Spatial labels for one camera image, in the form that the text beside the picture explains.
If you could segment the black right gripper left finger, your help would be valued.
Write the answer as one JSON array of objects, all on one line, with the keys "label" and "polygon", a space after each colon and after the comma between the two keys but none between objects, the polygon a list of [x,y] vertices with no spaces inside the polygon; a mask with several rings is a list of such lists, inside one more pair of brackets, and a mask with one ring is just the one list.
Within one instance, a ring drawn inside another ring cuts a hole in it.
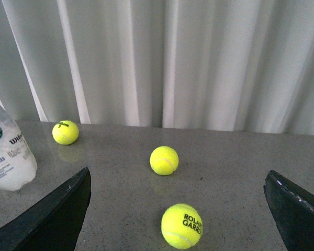
[{"label": "black right gripper left finger", "polygon": [[91,199],[87,167],[0,228],[0,250],[75,250]]}]

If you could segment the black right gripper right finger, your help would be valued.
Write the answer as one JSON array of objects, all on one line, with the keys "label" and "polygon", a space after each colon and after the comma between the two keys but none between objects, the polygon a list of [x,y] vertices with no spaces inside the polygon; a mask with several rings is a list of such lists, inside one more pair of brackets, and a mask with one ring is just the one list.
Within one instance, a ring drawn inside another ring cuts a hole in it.
[{"label": "black right gripper right finger", "polygon": [[314,250],[314,195],[274,170],[263,190],[287,250]]}]

